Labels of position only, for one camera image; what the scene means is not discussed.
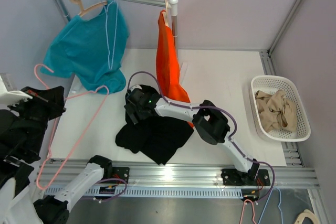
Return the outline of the black t shirt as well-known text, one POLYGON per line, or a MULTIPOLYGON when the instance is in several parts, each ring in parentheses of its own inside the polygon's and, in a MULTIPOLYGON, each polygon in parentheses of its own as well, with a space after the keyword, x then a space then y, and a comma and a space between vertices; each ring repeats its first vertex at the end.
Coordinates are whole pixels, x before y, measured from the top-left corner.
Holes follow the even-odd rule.
POLYGON ((125 95, 126 125, 117 133, 115 143, 136 154, 142 152, 158 165, 165 165, 194 133, 186 121, 171 117, 142 116, 125 95))

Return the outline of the beige t shirt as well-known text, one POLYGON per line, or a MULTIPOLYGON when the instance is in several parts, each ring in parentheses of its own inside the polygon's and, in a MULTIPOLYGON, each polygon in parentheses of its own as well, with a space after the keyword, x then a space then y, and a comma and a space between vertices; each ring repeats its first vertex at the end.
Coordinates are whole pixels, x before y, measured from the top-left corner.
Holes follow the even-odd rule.
POLYGON ((297 107, 286 98, 284 90, 273 95, 261 90, 255 93, 255 101, 262 128, 268 133, 272 130, 297 130, 297 107))

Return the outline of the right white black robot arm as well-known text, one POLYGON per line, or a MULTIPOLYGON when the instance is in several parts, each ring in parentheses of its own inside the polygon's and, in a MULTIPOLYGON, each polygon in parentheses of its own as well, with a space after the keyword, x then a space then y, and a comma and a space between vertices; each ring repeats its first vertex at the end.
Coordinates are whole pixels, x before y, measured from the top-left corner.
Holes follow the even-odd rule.
POLYGON ((222 169, 224 185, 271 184, 268 171, 260 167, 262 163, 246 155, 235 143, 233 135, 237 130, 229 126, 233 117, 211 101, 191 104, 171 100, 158 92, 146 91, 139 85, 129 88, 125 98, 124 108, 133 124, 154 117, 181 120, 192 123, 204 142, 222 148, 234 164, 234 168, 222 169))

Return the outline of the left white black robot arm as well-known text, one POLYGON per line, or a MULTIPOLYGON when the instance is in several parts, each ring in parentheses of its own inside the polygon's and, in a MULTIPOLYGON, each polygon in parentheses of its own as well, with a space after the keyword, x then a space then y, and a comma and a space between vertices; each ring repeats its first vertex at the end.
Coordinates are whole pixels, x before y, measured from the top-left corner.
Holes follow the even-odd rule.
POLYGON ((39 152, 48 121, 65 112, 64 88, 24 87, 1 97, 1 223, 66 223, 74 205, 98 181, 112 179, 112 161, 95 155, 84 170, 54 196, 32 201, 31 163, 39 152))

